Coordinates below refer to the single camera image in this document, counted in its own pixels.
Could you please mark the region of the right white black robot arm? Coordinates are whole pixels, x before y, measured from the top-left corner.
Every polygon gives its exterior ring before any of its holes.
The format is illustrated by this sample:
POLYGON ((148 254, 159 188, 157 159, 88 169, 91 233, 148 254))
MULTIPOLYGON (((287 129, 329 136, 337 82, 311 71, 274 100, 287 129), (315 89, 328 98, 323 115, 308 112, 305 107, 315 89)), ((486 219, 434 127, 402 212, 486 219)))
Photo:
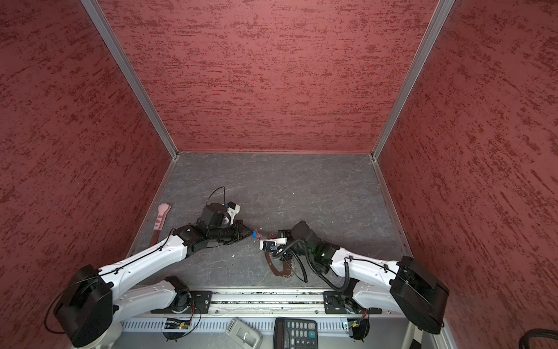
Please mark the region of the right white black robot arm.
POLYGON ((371 308, 403 314, 419 330, 440 334, 449 288, 412 257, 378 260, 318 237, 305 221, 260 244, 279 260, 304 258, 310 270, 334 292, 344 295, 353 313, 371 308))

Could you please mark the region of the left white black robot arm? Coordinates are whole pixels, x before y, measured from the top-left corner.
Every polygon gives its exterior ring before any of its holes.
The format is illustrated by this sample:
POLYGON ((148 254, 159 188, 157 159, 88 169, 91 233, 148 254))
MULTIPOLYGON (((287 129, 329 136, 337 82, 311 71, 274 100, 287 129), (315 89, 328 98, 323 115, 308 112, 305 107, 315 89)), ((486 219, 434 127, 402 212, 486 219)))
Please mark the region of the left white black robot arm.
POLYGON ((138 284, 160 270, 181 262, 209 242, 233 244, 248 230, 236 219, 241 211, 234 202, 203 207, 193 225, 171 230, 168 236, 147 249, 111 265, 78 269, 49 310, 75 348, 101 346, 108 332, 122 321, 148 311, 170 308, 175 313, 189 308, 190 290, 176 276, 157 284, 138 284))

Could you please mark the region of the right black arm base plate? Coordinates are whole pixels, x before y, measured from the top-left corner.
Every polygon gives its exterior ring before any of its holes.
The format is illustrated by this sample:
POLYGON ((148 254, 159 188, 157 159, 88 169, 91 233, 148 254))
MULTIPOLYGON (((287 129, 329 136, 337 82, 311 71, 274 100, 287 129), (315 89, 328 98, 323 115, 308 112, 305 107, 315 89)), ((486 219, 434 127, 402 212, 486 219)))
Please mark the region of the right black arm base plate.
POLYGON ((381 308, 363 308, 354 300, 353 294, 350 292, 325 291, 323 293, 323 303, 326 314, 353 314, 361 316, 366 311, 371 315, 382 314, 381 308))

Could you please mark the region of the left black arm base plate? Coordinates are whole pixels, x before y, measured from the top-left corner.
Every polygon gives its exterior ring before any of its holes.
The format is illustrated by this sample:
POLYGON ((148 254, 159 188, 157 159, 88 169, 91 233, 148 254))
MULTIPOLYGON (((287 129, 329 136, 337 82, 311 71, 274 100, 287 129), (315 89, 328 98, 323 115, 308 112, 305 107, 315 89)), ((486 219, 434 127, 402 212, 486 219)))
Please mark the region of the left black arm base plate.
POLYGON ((174 314, 192 314, 195 311, 207 314, 212 296, 211 291, 180 291, 171 302, 169 309, 174 314))

